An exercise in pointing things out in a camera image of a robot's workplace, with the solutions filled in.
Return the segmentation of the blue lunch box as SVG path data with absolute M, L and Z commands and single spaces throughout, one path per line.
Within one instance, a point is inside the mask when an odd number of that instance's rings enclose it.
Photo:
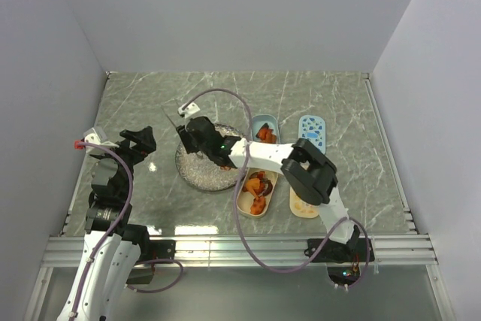
M 271 116 L 270 114 L 256 115 L 253 117 L 253 129 L 252 129 L 253 140 L 261 143 L 261 141 L 256 137 L 256 134 L 258 130 L 260 130 L 265 123 L 269 125 L 270 129 L 274 130 L 274 134 L 277 136 L 277 142 L 275 144 L 279 144 L 280 132 L 278 129 L 277 119 L 274 116 Z

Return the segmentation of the orange crab claw piece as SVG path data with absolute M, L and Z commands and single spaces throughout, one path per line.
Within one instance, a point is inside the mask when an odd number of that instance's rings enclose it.
M 277 142 L 277 136 L 274 134 L 274 130 L 270 128 L 261 128 L 258 130 L 256 137 L 266 144 L 275 144 Z

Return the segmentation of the beige lunch box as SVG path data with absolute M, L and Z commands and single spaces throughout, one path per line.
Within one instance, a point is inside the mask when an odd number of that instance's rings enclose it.
M 242 189 L 243 189 L 243 186 L 244 186 L 244 184 L 246 183 L 247 180 L 255 178 L 254 174 L 258 171 L 265 172 L 265 179 L 260 180 L 262 182 L 262 189 L 260 190 L 258 197 L 259 196 L 265 197 L 266 207 L 265 207 L 264 212 L 262 214 L 260 214 L 258 216 L 254 216 L 250 213 L 250 207 L 251 207 L 251 205 L 253 203 L 253 199 L 255 197 L 253 197 L 248 192 L 244 192 Z M 237 198 L 236 198 L 237 210 L 242 215 L 244 215 L 245 217 L 251 217 L 251 218 L 254 218 L 254 219 L 258 219 L 258 218 L 263 217 L 267 213 L 267 210 L 269 208 L 271 198 L 272 198 L 272 195 L 273 195 L 273 192 L 274 192 L 274 188 L 275 188 L 276 183 L 277 183 L 277 178 L 278 178 L 278 174 L 276 174 L 272 171 L 266 171 L 266 170 L 262 170 L 262 169 L 258 169 L 258 168 L 250 168 L 247 172 L 246 177 L 243 180 L 240 191 L 237 194 Z

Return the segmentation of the spotted orange food piece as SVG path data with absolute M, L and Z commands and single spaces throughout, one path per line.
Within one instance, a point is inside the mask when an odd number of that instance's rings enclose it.
M 250 207 L 250 213 L 254 216 L 258 216 L 264 212 L 266 207 L 266 200 L 264 196 L 259 196 L 253 199 L 253 203 Z

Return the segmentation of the blue patterned lid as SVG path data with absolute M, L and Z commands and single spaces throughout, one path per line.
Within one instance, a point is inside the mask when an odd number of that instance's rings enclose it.
M 298 121 L 298 137 L 309 140 L 321 153 L 326 153 L 326 125 L 323 118 L 301 116 Z

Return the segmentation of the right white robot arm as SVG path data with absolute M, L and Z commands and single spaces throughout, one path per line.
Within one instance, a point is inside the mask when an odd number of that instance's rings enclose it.
M 187 153 L 203 153 L 218 166 L 259 168 L 283 175 L 294 193 L 319 211 L 331 233 L 332 254 L 342 261 L 358 250 L 359 227 L 348 220 L 338 186 L 337 168 L 307 139 L 293 144 L 266 144 L 221 135 L 207 117 L 176 127 Z

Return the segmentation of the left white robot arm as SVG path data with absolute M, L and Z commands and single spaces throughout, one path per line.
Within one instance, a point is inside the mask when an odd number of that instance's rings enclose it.
M 129 217 L 134 166 L 156 151 L 153 129 L 123 130 L 119 135 L 121 141 L 114 143 L 102 129 L 91 128 L 74 143 L 98 163 L 81 260 L 60 320 L 109 320 L 135 263 L 152 252 L 147 228 L 132 225 Z

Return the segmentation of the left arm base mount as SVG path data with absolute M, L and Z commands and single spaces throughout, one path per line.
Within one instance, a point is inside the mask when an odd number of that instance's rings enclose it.
M 146 261 L 174 258 L 176 241 L 173 239 L 151 239 L 146 226 L 127 225 L 123 235 L 124 241 L 131 241 L 140 247 L 138 264 L 132 269 L 127 284 L 129 286 L 148 285 L 154 278 L 155 265 Z

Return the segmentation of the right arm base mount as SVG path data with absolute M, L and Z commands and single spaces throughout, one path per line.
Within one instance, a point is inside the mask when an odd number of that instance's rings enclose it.
M 313 258 L 312 263 L 334 264 L 328 266 L 328 277 L 335 286 L 349 288 L 359 282 L 362 265 L 375 261 L 371 239 L 355 238 L 347 244 L 339 244 L 330 239 Z

